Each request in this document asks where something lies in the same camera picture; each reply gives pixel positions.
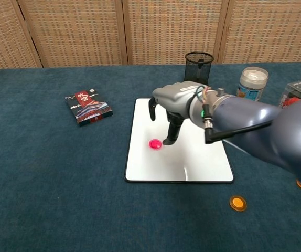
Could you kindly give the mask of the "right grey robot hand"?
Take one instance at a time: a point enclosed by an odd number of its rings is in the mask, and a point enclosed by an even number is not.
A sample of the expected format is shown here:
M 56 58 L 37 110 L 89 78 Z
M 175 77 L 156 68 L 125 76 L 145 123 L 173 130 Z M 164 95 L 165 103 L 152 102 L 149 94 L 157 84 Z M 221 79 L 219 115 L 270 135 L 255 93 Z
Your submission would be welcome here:
M 193 81 L 177 82 L 157 88 L 152 92 L 148 102 L 149 115 L 155 121 L 155 108 L 157 105 L 166 110 L 169 128 L 164 145 L 173 145 L 179 136 L 180 128 L 184 120 L 189 118 L 189 107 L 195 96 L 199 83 Z

